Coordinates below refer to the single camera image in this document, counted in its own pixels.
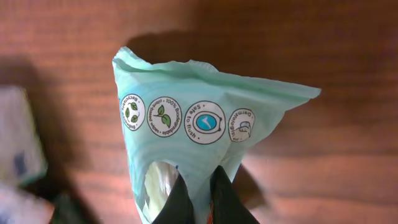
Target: white wipe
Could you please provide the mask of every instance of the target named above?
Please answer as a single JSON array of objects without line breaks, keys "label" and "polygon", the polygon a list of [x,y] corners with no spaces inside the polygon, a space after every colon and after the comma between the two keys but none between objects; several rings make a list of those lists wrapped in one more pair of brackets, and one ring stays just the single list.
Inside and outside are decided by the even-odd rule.
[{"label": "white wipe", "polygon": [[0,180],[27,184],[46,170],[25,91],[0,86]]},{"label": "white wipe", "polygon": [[148,198],[142,212],[150,222],[162,211],[177,177],[177,169],[166,162],[154,162],[149,166],[145,175]]}]

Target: blurry white object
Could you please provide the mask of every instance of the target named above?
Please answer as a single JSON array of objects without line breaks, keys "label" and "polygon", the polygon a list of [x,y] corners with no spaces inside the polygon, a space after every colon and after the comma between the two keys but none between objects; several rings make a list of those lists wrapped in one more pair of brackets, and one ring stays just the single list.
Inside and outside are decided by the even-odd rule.
[{"label": "blurry white object", "polygon": [[51,203],[0,183],[0,223],[48,224],[53,211]]},{"label": "blurry white object", "polygon": [[162,211],[169,197],[178,170],[166,162],[153,162],[145,175],[145,188],[148,198],[144,205],[143,214],[152,223]]},{"label": "blurry white object", "polygon": [[28,184],[46,171],[25,91],[0,86],[0,180]]}]

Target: circular icon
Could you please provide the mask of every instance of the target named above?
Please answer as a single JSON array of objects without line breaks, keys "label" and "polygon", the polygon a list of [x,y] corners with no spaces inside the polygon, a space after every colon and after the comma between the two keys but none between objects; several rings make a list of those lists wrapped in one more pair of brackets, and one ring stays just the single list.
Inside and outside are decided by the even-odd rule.
[{"label": "circular icon", "polygon": [[224,134],[224,111],[216,103],[199,101],[188,109],[184,125],[192,141],[199,144],[211,144]]},{"label": "circular icon", "polygon": [[150,103],[148,125],[159,137],[169,137],[177,132],[181,125],[181,107],[170,97],[160,97]]},{"label": "circular icon", "polygon": [[229,137],[231,141],[241,142],[251,136],[254,126],[254,113],[249,109],[237,109],[228,121]]},{"label": "circular icon", "polygon": [[141,127],[145,119],[145,104],[141,97],[130,94],[123,98],[121,105],[124,124],[135,131]]}]

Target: dermatologically tested icon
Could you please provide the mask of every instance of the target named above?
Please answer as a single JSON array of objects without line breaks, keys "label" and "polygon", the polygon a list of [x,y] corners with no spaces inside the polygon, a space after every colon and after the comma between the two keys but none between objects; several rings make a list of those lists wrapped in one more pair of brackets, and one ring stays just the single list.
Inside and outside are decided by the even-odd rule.
[{"label": "dermatologically tested icon", "polygon": [[229,137],[233,142],[250,138],[254,126],[254,113],[245,108],[234,111],[228,121]]}]

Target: black object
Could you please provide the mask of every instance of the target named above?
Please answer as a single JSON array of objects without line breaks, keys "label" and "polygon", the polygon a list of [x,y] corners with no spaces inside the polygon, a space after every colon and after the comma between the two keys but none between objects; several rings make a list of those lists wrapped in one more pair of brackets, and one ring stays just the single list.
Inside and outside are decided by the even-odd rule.
[{"label": "black object", "polygon": [[218,166],[210,179],[214,224],[258,224],[240,202],[223,167]]},{"label": "black object", "polygon": [[[240,202],[223,167],[218,166],[210,179],[213,200],[213,224],[258,224]],[[181,174],[162,211],[152,224],[195,224],[193,205]]]},{"label": "black object", "polygon": [[195,224],[193,205],[181,174],[178,175],[166,204],[152,224]]}]

